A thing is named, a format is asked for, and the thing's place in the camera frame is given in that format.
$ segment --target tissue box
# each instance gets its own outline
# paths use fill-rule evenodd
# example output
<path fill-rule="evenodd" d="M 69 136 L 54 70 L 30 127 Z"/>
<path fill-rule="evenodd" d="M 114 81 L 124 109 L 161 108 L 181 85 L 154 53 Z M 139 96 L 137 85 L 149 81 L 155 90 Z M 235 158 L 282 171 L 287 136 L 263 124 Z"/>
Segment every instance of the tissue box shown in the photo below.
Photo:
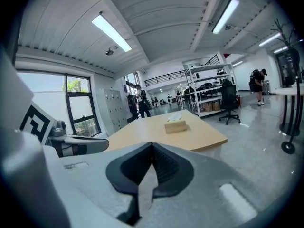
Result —
<path fill-rule="evenodd" d="M 166 133 L 176 133 L 187 130 L 185 120 L 177 120 L 165 124 Z"/>

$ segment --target railing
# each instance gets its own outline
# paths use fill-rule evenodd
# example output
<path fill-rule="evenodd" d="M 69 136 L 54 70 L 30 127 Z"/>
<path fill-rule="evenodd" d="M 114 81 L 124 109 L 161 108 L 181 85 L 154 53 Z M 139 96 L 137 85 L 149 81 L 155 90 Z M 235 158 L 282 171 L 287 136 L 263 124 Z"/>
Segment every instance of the railing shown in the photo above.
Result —
<path fill-rule="evenodd" d="M 183 77 L 185 77 L 185 70 L 178 71 L 178 72 L 171 73 L 171 74 L 165 74 L 165 75 L 162 75 L 162 76 L 159 76 L 156 78 L 151 78 L 151 79 L 146 80 L 145 83 L 146 83 L 146 86 L 148 87 L 148 86 L 159 84 L 159 83 L 162 83 L 165 81 L 173 80 L 176 78 L 183 78 Z"/>
<path fill-rule="evenodd" d="M 208 64 L 219 64 L 218 55 L 215 54 L 215 56 L 213 58 L 211 58 L 207 63 L 205 63 L 205 65 L 208 65 Z"/>

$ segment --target security camera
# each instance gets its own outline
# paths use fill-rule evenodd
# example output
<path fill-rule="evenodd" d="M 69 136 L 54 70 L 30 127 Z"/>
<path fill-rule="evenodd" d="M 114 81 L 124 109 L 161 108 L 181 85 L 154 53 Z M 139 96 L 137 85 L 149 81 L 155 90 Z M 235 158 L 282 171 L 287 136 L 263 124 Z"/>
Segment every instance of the security camera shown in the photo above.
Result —
<path fill-rule="evenodd" d="M 110 55 L 112 55 L 113 53 L 114 53 L 114 52 L 113 52 L 112 50 L 107 50 L 105 54 L 108 55 L 108 56 L 110 56 Z"/>

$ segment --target black cap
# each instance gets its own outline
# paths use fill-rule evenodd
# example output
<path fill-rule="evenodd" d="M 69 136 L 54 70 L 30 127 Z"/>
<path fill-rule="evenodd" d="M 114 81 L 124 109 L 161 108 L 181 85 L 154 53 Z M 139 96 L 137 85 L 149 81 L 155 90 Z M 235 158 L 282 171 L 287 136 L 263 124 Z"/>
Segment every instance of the black cap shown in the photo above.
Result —
<path fill-rule="evenodd" d="M 263 68 L 263 69 L 261 70 L 261 72 L 263 72 L 263 74 L 267 75 L 266 69 Z"/>

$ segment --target window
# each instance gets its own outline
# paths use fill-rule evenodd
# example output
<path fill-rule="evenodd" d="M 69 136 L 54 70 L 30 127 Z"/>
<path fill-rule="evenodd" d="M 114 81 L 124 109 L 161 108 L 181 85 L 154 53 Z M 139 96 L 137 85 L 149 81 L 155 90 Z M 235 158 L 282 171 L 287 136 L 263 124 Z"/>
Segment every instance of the window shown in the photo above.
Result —
<path fill-rule="evenodd" d="M 66 123 L 67 134 L 91 137 L 101 133 L 89 78 L 39 71 L 18 72 L 18 76 L 34 93 L 34 103 Z"/>
<path fill-rule="evenodd" d="M 66 133 L 73 134 L 63 89 L 65 76 L 18 72 L 18 76 L 34 93 L 33 102 L 56 120 L 66 123 Z"/>
<path fill-rule="evenodd" d="M 65 90 L 73 132 L 85 137 L 101 133 L 93 105 L 90 80 L 66 75 Z"/>
<path fill-rule="evenodd" d="M 137 89 L 135 89 L 135 85 L 139 85 L 138 75 L 137 73 L 131 73 L 125 76 L 127 90 L 128 93 L 131 91 L 132 95 L 137 95 Z"/>
<path fill-rule="evenodd" d="M 134 73 L 132 74 L 128 74 L 128 79 L 129 79 L 129 82 L 136 85 L 136 80 L 135 80 L 135 76 L 134 76 Z"/>

